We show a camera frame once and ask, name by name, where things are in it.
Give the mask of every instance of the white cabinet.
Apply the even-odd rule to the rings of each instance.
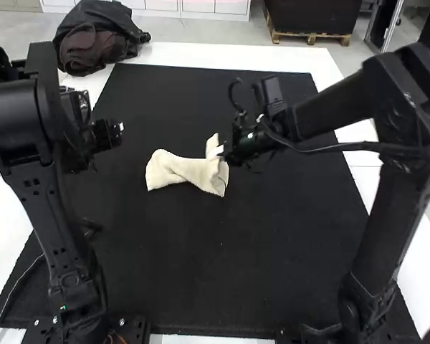
[[[214,13],[215,0],[182,0],[182,11]]]
[[[75,5],[75,0],[43,0],[45,6],[71,6]]]
[[[145,0],[121,0],[121,4],[131,9],[144,9]]]
[[[247,14],[249,0],[215,0],[215,13]]]
[[[13,0],[0,0],[0,5],[14,7]]]
[[[145,0],[145,8],[156,11],[178,11],[178,0]]]
[[[81,0],[41,1],[43,12],[68,13]],[[133,16],[249,21],[251,0],[118,0],[133,10]]]

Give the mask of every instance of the cloth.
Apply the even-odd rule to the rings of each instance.
[[[228,186],[229,167],[213,153],[218,146],[219,137],[215,134],[207,140],[205,159],[182,158],[164,149],[158,149],[146,166],[148,191],[188,181],[205,192],[224,197]]]
[[[85,76],[107,63],[136,57],[151,40],[133,23],[132,10],[120,2],[82,0],[57,28],[53,44],[63,72]]]

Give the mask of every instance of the black jacket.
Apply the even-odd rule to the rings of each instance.
[[[85,76],[110,62],[136,57],[151,36],[132,21],[132,10],[120,2],[82,0],[64,18],[53,39],[59,68]]]

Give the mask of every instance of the wooden pallet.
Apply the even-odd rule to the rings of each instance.
[[[343,47],[348,47],[350,44],[351,34],[327,34],[327,33],[304,33],[304,32],[280,32],[276,31],[272,24],[271,16],[267,9],[264,8],[264,15],[266,16],[266,24],[271,34],[272,43],[279,44],[281,37],[307,37],[307,45],[314,45],[317,37],[319,38],[337,38]]]

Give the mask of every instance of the black box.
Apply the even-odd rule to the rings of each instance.
[[[278,32],[352,34],[362,0],[265,0]]]

